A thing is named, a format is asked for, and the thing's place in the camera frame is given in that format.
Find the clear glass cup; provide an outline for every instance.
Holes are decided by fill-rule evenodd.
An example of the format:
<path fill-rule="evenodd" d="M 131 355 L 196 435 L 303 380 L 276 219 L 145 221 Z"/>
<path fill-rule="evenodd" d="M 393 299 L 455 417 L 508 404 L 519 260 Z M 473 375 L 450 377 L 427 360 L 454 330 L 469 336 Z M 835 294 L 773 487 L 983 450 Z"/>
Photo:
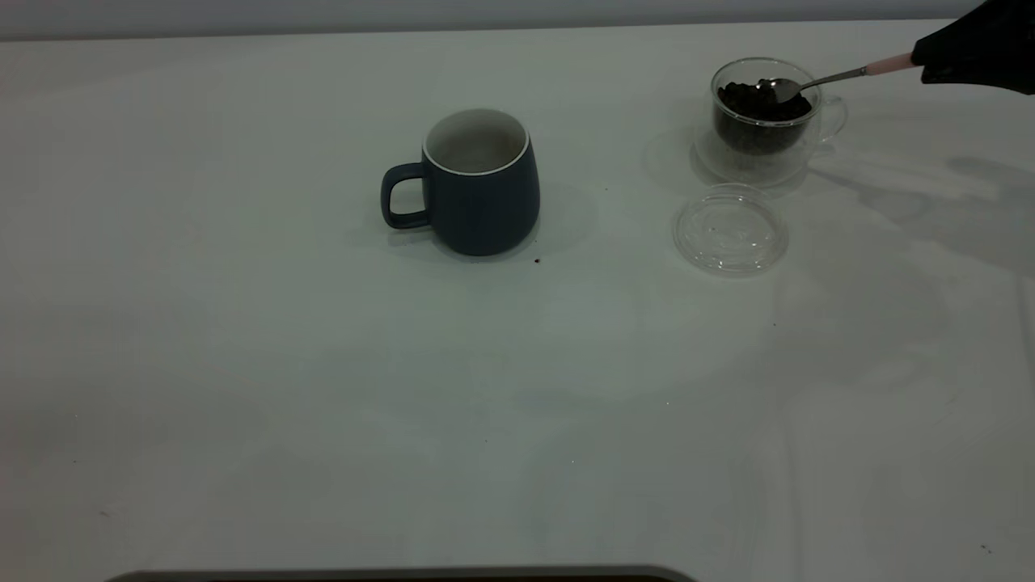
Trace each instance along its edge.
<path fill-rule="evenodd" d="M 739 115 L 719 99 L 718 90 L 728 83 L 755 85 L 773 78 L 801 84 L 814 80 L 797 65 L 765 57 L 733 61 L 715 72 L 694 127 L 693 145 L 705 168 L 730 181 L 775 185 L 801 171 L 816 147 L 845 126 L 848 107 L 840 97 L 824 96 L 821 86 L 801 92 L 812 109 L 790 121 Z"/>

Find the pink spoon handle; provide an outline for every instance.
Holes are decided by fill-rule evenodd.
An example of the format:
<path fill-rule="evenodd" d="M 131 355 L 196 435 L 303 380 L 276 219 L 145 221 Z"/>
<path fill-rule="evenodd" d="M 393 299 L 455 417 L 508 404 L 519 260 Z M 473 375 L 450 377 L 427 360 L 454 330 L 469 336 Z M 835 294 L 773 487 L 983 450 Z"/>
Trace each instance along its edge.
<path fill-rule="evenodd" d="M 897 57 L 871 62 L 866 65 L 866 75 L 884 75 L 885 72 L 894 72 L 904 68 L 917 66 L 913 64 L 913 61 L 911 60 L 912 56 L 913 53 L 906 53 L 905 55 L 898 55 Z"/>

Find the mug rim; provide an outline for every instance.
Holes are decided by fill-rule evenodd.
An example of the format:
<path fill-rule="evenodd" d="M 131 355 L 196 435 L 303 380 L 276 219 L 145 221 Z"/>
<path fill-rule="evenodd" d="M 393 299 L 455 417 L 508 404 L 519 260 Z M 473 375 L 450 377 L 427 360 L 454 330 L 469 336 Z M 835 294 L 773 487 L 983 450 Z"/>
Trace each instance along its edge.
<path fill-rule="evenodd" d="M 815 85 L 812 87 L 809 87 L 809 89 L 816 89 L 817 93 L 816 105 L 812 106 L 812 110 L 806 113 L 805 115 L 802 115 L 801 117 L 795 117 L 794 119 L 789 119 L 787 121 L 766 121 L 764 119 L 756 119 L 753 117 L 741 115 L 733 111 L 732 109 L 728 108 L 726 104 L 722 103 L 722 99 L 718 98 L 718 87 L 716 86 L 718 84 L 718 78 L 720 75 L 722 75 L 722 72 L 726 69 L 738 64 L 743 64 L 745 62 L 768 62 L 768 63 L 782 64 L 786 66 L 790 66 L 791 68 L 804 75 L 806 78 L 808 78 L 808 81 L 816 80 L 812 74 L 808 72 L 804 68 L 792 62 L 788 62 L 781 59 L 775 59 L 773 57 L 745 57 L 742 59 L 737 59 L 732 62 L 728 62 L 724 65 L 720 66 L 719 69 L 715 71 L 715 75 L 712 76 L 712 81 L 711 81 L 712 101 L 714 101 L 715 106 L 718 107 L 722 111 L 722 113 L 729 115 L 730 117 L 733 117 L 734 119 L 737 119 L 738 121 L 743 121 L 744 123 L 750 123 L 752 125 L 759 125 L 761 127 L 792 127 L 794 125 L 800 125 L 801 123 L 808 121 L 809 119 L 815 117 L 816 114 L 820 112 L 820 109 L 823 107 L 823 87 L 820 85 Z"/>
<path fill-rule="evenodd" d="M 461 172 L 459 170 L 452 170 L 452 169 L 446 168 L 445 166 L 443 166 L 443 165 L 439 164 L 438 162 L 436 162 L 435 157 L 433 157 L 432 154 L 431 154 L 431 152 L 427 151 L 427 139 L 432 137 L 432 134 L 435 133 L 435 129 L 437 129 L 439 127 L 439 125 L 441 125 L 442 123 L 444 123 L 444 122 L 452 119 L 453 117 L 456 117 L 459 115 L 464 115 L 464 114 L 476 113 L 476 112 L 492 113 L 494 115 L 506 117 L 508 120 L 513 121 L 514 123 L 516 123 L 518 126 L 521 127 L 522 133 L 525 134 L 525 144 L 522 146 L 521 151 L 518 152 L 518 154 L 514 155 L 513 158 L 510 159 L 510 162 L 507 162 L 506 164 L 500 166 L 499 168 L 493 168 L 492 170 L 485 170 L 484 172 Z M 513 166 L 514 164 L 516 164 L 522 157 L 525 156 L 525 152 L 528 151 L 528 146 L 531 143 L 532 143 L 532 140 L 529 137 L 528 128 L 525 127 L 525 124 L 522 123 L 516 117 L 514 117 L 513 115 L 510 115 L 509 113 L 507 113 L 505 111 L 500 111 L 498 109 L 483 108 L 482 107 L 482 108 L 464 109 L 464 110 L 461 110 L 461 111 L 456 111 L 456 112 L 450 113 L 449 115 L 447 115 L 447 116 L 443 117 L 442 119 L 439 119 L 438 121 L 436 121 L 435 125 L 432 125 L 432 128 L 428 129 L 427 134 L 424 135 L 424 141 L 423 141 L 423 143 L 420 146 L 420 151 L 424 154 L 424 157 L 426 157 L 428 162 L 431 162 L 432 164 L 435 165 L 436 168 L 438 168 L 439 170 L 442 170 L 443 172 L 447 172 L 449 174 L 453 174 L 454 176 L 490 176 L 492 174 L 496 174 L 498 172 L 502 172 L 502 171 L 506 170 L 507 168 L 509 168 L 509 167 Z"/>

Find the coffee crumb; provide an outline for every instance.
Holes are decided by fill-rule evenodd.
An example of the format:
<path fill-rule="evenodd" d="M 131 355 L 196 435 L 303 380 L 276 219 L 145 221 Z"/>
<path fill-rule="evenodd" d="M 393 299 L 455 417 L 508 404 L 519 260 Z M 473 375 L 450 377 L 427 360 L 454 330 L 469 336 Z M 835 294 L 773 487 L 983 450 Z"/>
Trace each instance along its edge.
<path fill-rule="evenodd" d="M 791 121 L 812 111 L 811 104 L 801 93 L 778 104 L 772 87 L 744 83 L 729 83 L 719 87 L 718 98 L 734 113 L 760 121 Z"/>

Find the wall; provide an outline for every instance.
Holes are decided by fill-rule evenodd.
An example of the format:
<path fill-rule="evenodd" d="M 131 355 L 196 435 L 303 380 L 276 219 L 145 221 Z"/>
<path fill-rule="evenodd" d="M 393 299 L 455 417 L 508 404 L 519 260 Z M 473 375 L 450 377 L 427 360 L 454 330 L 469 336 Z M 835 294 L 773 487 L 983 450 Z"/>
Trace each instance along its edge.
<path fill-rule="evenodd" d="M 977 0 L 0 0 L 0 39 L 954 18 Z"/>

